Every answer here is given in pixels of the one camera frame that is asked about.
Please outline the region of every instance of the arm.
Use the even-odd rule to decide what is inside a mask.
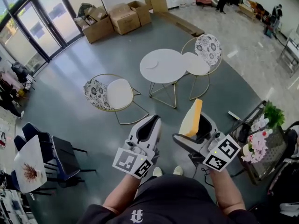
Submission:
[[[126,174],[120,184],[106,198],[103,207],[116,215],[122,213],[133,201],[141,179]]]
[[[234,210],[246,210],[241,193],[226,169],[218,172],[210,168],[210,175],[215,188],[216,199],[225,215]]]

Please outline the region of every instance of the yellow sponge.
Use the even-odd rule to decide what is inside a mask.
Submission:
[[[185,118],[183,119],[181,128],[179,129],[179,134],[185,135],[189,138],[196,135],[196,133],[198,132],[201,108],[202,100],[196,99],[190,110],[187,112]]]

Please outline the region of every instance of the white shoe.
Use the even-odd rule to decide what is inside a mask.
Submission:
[[[154,172],[153,172],[153,176],[156,177],[160,177],[163,175],[162,169],[159,167],[155,167]]]
[[[173,174],[175,174],[175,175],[183,176],[183,173],[184,173],[184,171],[181,166],[177,166],[173,171]]]

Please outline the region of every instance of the round white table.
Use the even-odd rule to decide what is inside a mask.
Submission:
[[[25,177],[26,169],[34,168],[38,175],[34,179]],[[14,169],[22,193],[32,192],[47,182],[41,145],[38,136],[30,139],[14,158]]]
[[[148,53],[140,62],[140,72],[144,78],[150,81],[149,97],[154,98],[172,108],[177,108],[175,82],[186,73],[183,55],[171,49],[158,49]],[[155,83],[162,84],[162,88],[153,92]],[[173,85],[174,105],[170,105],[162,100],[153,97],[153,94],[161,89],[166,90],[164,85]]]

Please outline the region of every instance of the gray floor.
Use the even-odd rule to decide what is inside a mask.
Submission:
[[[284,47],[263,34],[263,23],[257,19],[252,21],[238,10],[235,5],[225,6],[227,14],[221,14],[214,7],[191,6],[171,10],[171,13],[216,36],[229,65],[261,99],[270,99],[285,112],[283,128],[287,129],[299,117],[299,80],[293,84],[299,71],[290,78],[285,66],[278,60]],[[228,57],[235,50],[238,53]]]
[[[112,162],[117,148],[123,145],[132,126],[118,125],[113,113],[94,108],[83,96],[85,82],[100,73],[115,73],[126,78],[143,94],[137,96],[135,101],[150,114],[161,116],[161,156],[157,165],[166,173],[172,173],[177,165],[181,165],[185,176],[193,175],[195,167],[187,152],[171,138],[173,133],[178,132],[183,117],[192,105],[188,97],[193,77],[186,76],[178,82],[178,108],[175,110],[147,96],[150,83],[139,71],[141,59],[150,51],[159,48],[180,51],[190,38],[183,30],[153,17],[152,24],[124,36],[113,35],[93,45],[85,38],[80,39],[37,76],[36,90],[31,93],[19,127],[32,122],[43,131],[70,141],[74,147],[87,150],[88,155],[76,153],[82,169],[97,169],[97,173],[79,174],[85,183],[76,187],[58,187],[53,196],[35,195],[36,200],[30,202],[39,224],[75,223],[88,205],[103,203],[124,176],[112,168]],[[200,92],[206,82],[202,78],[196,85],[196,91]],[[202,97],[202,110],[214,119],[223,132],[227,132],[234,122],[227,114],[228,110],[245,117],[260,102],[251,87],[225,61],[211,76],[211,83],[209,91]],[[122,111],[120,117],[130,121],[141,115],[143,113],[132,106]],[[241,165],[235,160],[228,169],[234,174],[241,170]],[[195,178],[203,182],[204,175],[200,168]],[[265,198],[269,181],[254,186],[246,173],[235,178],[248,208]],[[214,199],[213,189],[206,187]]]

